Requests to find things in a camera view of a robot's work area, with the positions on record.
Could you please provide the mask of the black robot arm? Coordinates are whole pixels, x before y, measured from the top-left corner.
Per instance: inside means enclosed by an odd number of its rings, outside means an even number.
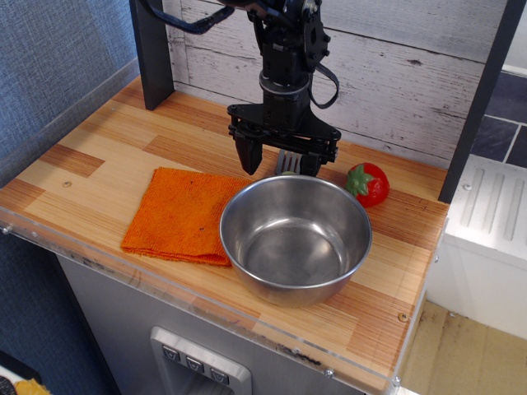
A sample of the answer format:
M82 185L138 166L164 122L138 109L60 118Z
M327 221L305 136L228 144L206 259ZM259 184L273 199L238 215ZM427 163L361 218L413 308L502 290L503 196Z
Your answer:
M253 23L262 56L260 104L231 105L229 133L243 170L253 174L263 147L274 146L300 155L300 172L315 176L335 161L341 133L312 112L314 72L332 82L337 77L321 61L330 38L324 33L319 1L228 1L245 10Z

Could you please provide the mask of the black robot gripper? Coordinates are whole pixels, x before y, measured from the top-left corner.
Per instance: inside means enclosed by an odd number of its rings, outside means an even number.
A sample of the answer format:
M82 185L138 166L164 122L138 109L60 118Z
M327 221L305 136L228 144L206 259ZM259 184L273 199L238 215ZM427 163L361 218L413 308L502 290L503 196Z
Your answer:
M314 115L309 85L297 91L265 89L263 103L230 105L227 113L229 134L249 175L258 169L264 145L302 154L301 175L316 177L322 165L337 158L341 133Z

